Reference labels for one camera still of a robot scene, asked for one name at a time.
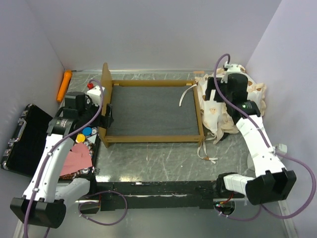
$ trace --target blue lid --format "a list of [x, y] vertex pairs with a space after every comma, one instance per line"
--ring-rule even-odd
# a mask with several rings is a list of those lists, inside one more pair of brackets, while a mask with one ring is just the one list
[[85, 135], [85, 136], [88, 136], [88, 135], [91, 135], [91, 128], [90, 127], [86, 127], [86, 128], [84, 128], [83, 129], [83, 134]]

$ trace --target pink paper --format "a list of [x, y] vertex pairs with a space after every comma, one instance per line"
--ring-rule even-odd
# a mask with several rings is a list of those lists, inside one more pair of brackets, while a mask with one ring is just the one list
[[83, 143], [76, 144], [69, 151], [60, 176], [71, 174], [93, 165], [89, 149]]

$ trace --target marble table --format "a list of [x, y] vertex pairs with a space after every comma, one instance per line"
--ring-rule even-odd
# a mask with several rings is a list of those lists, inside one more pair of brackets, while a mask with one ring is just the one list
[[[111, 73], [114, 80], [191, 80], [188, 72]], [[73, 73], [68, 92], [87, 91], [90, 79], [101, 78], [101, 72]], [[229, 135], [213, 145], [206, 141], [210, 157], [218, 157], [216, 164], [197, 156], [197, 143], [116, 143], [99, 148], [96, 167], [97, 181], [191, 181], [215, 180], [219, 174], [237, 172], [254, 176], [247, 168], [248, 148], [240, 134]]]

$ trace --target yellow lid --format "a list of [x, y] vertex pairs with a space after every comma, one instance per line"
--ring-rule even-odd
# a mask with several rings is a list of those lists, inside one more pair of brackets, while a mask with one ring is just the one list
[[76, 137], [76, 142], [80, 143], [80, 142], [84, 142], [86, 139], [86, 137], [83, 134], [78, 134]]

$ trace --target white wall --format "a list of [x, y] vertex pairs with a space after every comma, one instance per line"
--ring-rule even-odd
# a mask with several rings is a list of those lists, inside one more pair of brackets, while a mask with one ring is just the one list
[[[53, 115], [63, 67], [24, 0], [0, 1], [0, 153], [28, 103]], [[11, 238], [17, 218], [11, 199], [20, 197], [29, 179], [0, 170], [0, 233]]]
[[26, 0], [65, 68], [246, 64], [281, 0]]
[[[268, 86], [264, 123], [272, 143], [283, 142], [289, 154], [307, 163], [317, 175], [316, 88], [317, 2], [283, 0], [253, 53], [247, 71]], [[311, 189], [309, 174], [299, 165], [288, 203], [297, 210]], [[317, 199], [294, 218], [299, 236], [316, 237]]]

